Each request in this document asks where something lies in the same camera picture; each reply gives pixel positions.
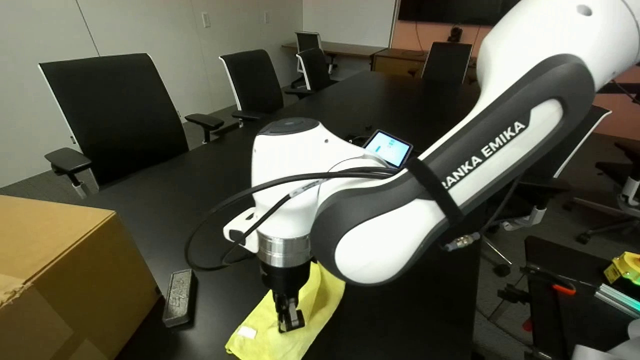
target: black table surface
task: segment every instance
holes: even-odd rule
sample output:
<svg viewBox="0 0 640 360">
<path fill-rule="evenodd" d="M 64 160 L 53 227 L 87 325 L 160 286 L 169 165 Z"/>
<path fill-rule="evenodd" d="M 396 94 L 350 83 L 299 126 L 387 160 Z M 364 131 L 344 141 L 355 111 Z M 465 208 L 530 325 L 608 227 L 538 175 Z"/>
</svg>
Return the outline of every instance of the black table surface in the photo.
<svg viewBox="0 0 640 360">
<path fill-rule="evenodd" d="M 534 346 L 553 359 L 571 359 L 576 345 L 609 351 L 628 340 L 633 320 L 594 297 L 604 281 L 602 271 L 610 259 L 602 259 L 534 236 L 525 239 L 527 262 L 575 282 L 574 296 L 560 294 L 549 284 L 529 279 Z"/>
<path fill-rule="evenodd" d="M 456 125 L 475 103 L 473 86 L 447 88 L 364 72 L 92 195 L 84 204 L 118 212 L 163 292 L 172 272 L 187 268 L 184 242 L 202 214 L 250 186 L 252 143 L 270 120 L 304 116 L 336 135 L 381 128 L 424 150 Z M 249 208 L 247 199 L 216 216 L 196 237 L 200 264 L 217 264 L 229 246 L 222 227 Z M 444 236 L 476 230 L 477 209 Z M 398 280 L 377 287 L 347 286 L 338 310 L 305 359 L 468 359 L 472 349 L 479 244 L 445 253 L 431 247 Z M 119 359 L 216 359 L 235 328 L 265 295 L 256 259 L 200 272 L 195 321 L 165 329 L 159 302 Z"/>
</svg>

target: television screen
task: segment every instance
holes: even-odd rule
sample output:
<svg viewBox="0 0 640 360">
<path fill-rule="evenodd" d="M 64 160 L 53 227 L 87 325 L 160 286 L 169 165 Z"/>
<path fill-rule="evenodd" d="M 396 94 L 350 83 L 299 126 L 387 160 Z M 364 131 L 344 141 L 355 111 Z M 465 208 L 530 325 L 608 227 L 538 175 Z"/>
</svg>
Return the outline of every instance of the television screen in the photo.
<svg viewBox="0 0 640 360">
<path fill-rule="evenodd" d="M 398 20 L 495 25 L 519 0 L 401 0 Z"/>
</svg>

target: white wall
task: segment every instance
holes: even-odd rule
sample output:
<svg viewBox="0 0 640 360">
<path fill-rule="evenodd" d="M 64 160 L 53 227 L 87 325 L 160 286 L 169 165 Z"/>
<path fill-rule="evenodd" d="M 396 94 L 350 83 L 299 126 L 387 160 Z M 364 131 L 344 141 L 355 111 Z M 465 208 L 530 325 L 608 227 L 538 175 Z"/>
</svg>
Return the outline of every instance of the white wall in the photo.
<svg viewBox="0 0 640 360">
<path fill-rule="evenodd" d="M 266 49 L 282 85 L 297 77 L 294 55 L 280 46 L 302 28 L 302 0 L 79 0 L 79 5 L 100 55 L 151 55 L 182 116 L 234 103 L 218 59 L 222 54 Z M 209 12 L 210 28 L 203 28 L 201 12 Z M 45 153 L 73 147 L 37 64 L 98 54 L 74 0 L 2 1 L 0 29 L 0 186 L 5 186 L 48 170 Z"/>
<path fill-rule="evenodd" d="M 303 0 L 305 31 L 322 40 L 388 46 L 395 0 Z"/>
<path fill-rule="evenodd" d="M 96 56 L 74 0 L 0 3 L 0 186 L 49 168 L 71 146 L 38 63 Z"/>
</svg>

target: cardboard box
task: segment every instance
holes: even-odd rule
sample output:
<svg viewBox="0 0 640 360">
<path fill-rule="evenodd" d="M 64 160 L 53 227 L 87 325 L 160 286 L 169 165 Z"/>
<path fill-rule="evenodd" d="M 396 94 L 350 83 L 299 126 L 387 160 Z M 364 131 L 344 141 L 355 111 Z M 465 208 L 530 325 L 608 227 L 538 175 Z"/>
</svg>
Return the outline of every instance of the cardboard box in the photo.
<svg viewBox="0 0 640 360">
<path fill-rule="evenodd" d="M 0 196 L 1 359 L 113 359 L 159 294 L 115 212 Z"/>
</svg>

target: velcro strap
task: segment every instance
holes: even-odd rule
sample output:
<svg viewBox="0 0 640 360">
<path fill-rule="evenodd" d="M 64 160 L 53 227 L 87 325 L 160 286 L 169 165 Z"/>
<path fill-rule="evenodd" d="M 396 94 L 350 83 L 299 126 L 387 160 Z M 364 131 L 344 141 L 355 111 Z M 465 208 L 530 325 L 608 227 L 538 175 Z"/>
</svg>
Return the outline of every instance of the velcro strap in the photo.
<svg viewBox="0 0 640 360">
<path fill-rule="evenodd" d="M 456 202 L 453 201 L 447 189 L 442 186 L 438 176 L 425 163 L 418 158 L 412 158 L 407 161 L 405 168 L 440 206 L 440 209 L 449 220 L 449 224 L 453 225 L 462 220 L 464 214 L 460 211 Z"/>
</svg>

